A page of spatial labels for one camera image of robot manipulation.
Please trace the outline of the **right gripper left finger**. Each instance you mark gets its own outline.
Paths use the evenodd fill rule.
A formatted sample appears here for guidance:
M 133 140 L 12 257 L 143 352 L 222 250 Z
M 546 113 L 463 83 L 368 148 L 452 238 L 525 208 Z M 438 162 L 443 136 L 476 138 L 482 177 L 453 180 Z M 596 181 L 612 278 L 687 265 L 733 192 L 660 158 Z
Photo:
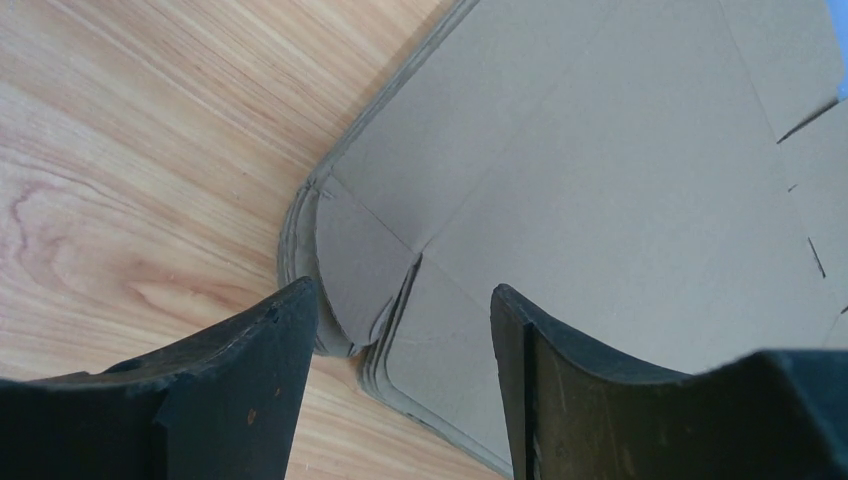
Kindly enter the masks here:
M 5 479 L 281 479 L 317 328 L 315 283 L 107 370 L 1 383 Z

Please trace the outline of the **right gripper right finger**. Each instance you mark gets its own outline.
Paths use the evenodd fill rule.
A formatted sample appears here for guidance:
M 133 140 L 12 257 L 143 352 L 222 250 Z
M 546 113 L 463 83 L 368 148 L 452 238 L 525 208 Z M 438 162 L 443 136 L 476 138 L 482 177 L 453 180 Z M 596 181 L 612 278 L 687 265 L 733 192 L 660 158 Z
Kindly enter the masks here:
M 517 479 L 847 475 L 843 350 L 762 350 L 687 375 L 572 328 L 506 284 L 490 310 Z

